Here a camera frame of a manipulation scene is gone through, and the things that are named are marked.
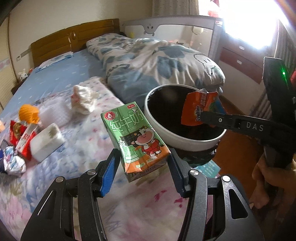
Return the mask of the person's right hand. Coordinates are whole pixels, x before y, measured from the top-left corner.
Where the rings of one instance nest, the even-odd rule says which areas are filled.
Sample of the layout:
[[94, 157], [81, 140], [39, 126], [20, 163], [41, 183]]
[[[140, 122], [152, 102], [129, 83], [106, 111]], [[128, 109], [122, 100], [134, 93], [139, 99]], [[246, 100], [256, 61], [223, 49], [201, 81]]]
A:
[[262, 155], [254, 167], [252, 178], [256, 181], [254, 192], [250, 198], [251, 207], [261, 209], [271, 201], [267, 193], [267, 184], [282, 190], [279, 201], [275, 204], [279, 211], [287, 211], [295, 201], [295, 160], [287, 168], [274, 168], [266, 163]]

